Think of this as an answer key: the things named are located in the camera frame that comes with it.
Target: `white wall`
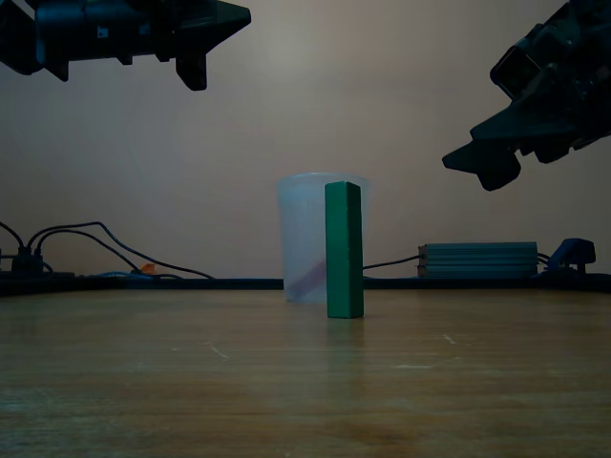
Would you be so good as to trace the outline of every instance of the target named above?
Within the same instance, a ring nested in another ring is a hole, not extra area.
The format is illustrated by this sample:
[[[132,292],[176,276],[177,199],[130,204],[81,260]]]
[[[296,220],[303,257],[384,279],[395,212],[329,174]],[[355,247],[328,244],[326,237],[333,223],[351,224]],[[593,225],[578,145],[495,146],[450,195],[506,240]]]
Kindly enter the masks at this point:
[[[205,93],[153,57],[73,63],[68,84],[0,68],[0,219],[26,235],[101,219],[171,262],[280,277],[275,180],[345,171],[375,186],[367,261],[427,242],[537,240],[551,253],[582,237],[611,270],[608,141],[550,166],[526,157],[491,194],[441,163],[508,104],[490,68],[562,0],[239,3],[253,24],[210,54]],[[123,268],[71,236],[46,256],[59,270]]]

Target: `green block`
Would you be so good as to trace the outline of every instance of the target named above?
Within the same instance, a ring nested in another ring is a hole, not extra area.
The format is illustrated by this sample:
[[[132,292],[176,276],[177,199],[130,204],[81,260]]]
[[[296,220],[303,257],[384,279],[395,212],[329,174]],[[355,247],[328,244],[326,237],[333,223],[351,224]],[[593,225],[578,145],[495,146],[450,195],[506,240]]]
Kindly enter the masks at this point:
[[[327,314],[360,318],[363,298],[361,188],[342,181],[325,187],[327,213]]]

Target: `electrical wire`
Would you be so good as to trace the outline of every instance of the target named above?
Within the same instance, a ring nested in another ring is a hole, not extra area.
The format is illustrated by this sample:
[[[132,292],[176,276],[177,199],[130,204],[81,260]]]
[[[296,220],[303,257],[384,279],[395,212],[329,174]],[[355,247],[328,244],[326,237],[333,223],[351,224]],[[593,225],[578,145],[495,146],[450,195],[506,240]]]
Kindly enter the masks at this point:
[[[0,256],[0,260],[16,260],[17,258],[21,258],[21,257],[20,256]],[[49,272],[49,274],[51,274],[51,276],[53,275],[53,268],[50,265],[48,265],[43,260],[36,260],[36,261],[39,262],[43,267],[45,267],[47,271]]]
[[[154,258],[151,258],[150,256],[146,256],[146,255],[142,254],[142,253],[140,253],[139,251],[136,251],[135,249],[130,248],[130,247],[129,247],[129,246],[127,246],[125,243],[123,243],[122,241],[120,241],[119,239],[117,239],[117,238],[115,237],[115,235],[114,235],[114,234],[113,234],[113,233],[112,233],[112,232],[111,232],[111,231],[108,229],[108,227],[106,227],[106,225],[105,225],[104,223],[99,222],[99,221],[94,221],[94,222],[85,222],[85,223],[82,223],[82,224],[67,224],[67,225],[63,225],[63,226],[54,226],[54,227],[48,227],[47,229],[43,229],[42,231],[38,231],[36,234],[34,234],[34,235],[33,235],[33,236],[30,238],[30,241],[28,242],[28,247],[32,248],[33,244],[36,242],[36,239],[37,239],[38,237],[40,237],[40,236],[42,236],[42,235],[44,235],[44,234],[48,233],[48,232],[53,232],[53,231],[58,231],[58,230],[65,230],[65,229],[77,229],[77,228],[81,228],[81,227],[91,227],[91,226],[99,226],[99,227],[101,227],[101,228],[104,230],[104,232],[105,232],[106,234],[108,234],[108,236],[109,236],[109,237],[110,237],[110,238],[111,238],[111,239],[112,239],[112,240],[113,240],[113,241],[114,241],[114,242],[115,242],[115,243],[116,243],[118,246],[120,246],[120,247],[121,247],[121,248],[123,248],[124,250],[127,250],[127,251],[129,251],[130,253],[132,253],[132,254],[134,254],[134,255],[136,255],[136,256],[139,256],[139,257],[141,257],[141,258],[143,258],[143,259],[145,259],[145,260],[148,260],[149,262],[152,262],[152,263],[157,264],[157,265],[161,265],[161,266],[163,266],[163,267],[167,267],[168,269],[172,269],[172,270],[178,270],[178,271],[180,271],[180,272],[186,272],[186,273],[188,273],[188,274],[199,275],[199,276],[201,276],[201,277],[205,277],[205,278],[207,278],[208,280],[214,280],[214,279],[215,279],[214,277],[212,277],[212,276],[210,276],[210,275],[208,275],[208,274],[206,274],[206,273],[200,272],[200,271],[198,271],[198,270],[186,269],[186,268],[184,268],[184,267],[178,267],[178,266],[176,266],[176,265],[169,264],[169,263],[167,263],[167,262],[161,262],[160,260],[155,260]],[[40,247],[41,247],[41,244],[42,244],[41,242],[42,242],[42,240],[38,242],[38,248],[40,248]]]
[[[86,237],[88,239],[91,239],[97,243],[99,243],[100,245],[102,245],[104,248],[106,248],[108,251],[114,253],[115,255],[117,255],[118,257],[120,257],[123,261],[125,261],[125,263],[127,265],[129,265],[133,270],[138,271],[139,269],[137,268],[137,265],[135,265],[133,262],[131,262],[130,260],[128,260],[125,256],[123,256],[121,253],[119,253],[115,248],[113,248],[110,245],[107,245],[106,243],[104,243],[102,240],[98,239],[96,236],[92,236],[91,234],[87,234],[86,232],[81,232],[81,231],[74,231],[71,229],[61,229],[58,231],[51,231],[47,234],[45,234],[40,241],[38,242],[38,246],[36,247],[36,253],[40,253],[42,251],[42,244],[43,242],[49,238],[50,236],[54,236],[55,234],[77,234],[79,236],[83,236]]]
[[[404,264],[406,262],[410,262],[411,260],[419,260],[421,258],[421,256],[412,256],[411,258],[407,258],[406,260],[394,260],[392,262],[383,262],[381,264],[366,265],[365,267],[363,267],[363,270],[377,269],[379,267],[387,267],[389,265]]]
[[[23,244],[23,240],[21,240],[21,238],[19,237],[19,234],[17,234],[15,231],[13,231],[7,224],[5,224],[4,222],[0,221],[0,227],[2,227],[5,231],[7,231],[9,234],[11,234],[15,240],[17,240],[17,243],[19,243],[19,248],[23,248],[24,244]]]

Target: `clear plastic cup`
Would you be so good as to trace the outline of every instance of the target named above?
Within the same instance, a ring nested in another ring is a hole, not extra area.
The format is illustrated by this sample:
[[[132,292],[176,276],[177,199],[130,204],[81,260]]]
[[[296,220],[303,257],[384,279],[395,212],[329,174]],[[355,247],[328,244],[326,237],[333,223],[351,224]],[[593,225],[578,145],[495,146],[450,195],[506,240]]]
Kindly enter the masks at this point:
[[[347,174],[303,174],[276,183],[282,231],[284,293],[291,302],[327,302],[325,185],[349,181],[361,188],[363,226],[369,182]]]

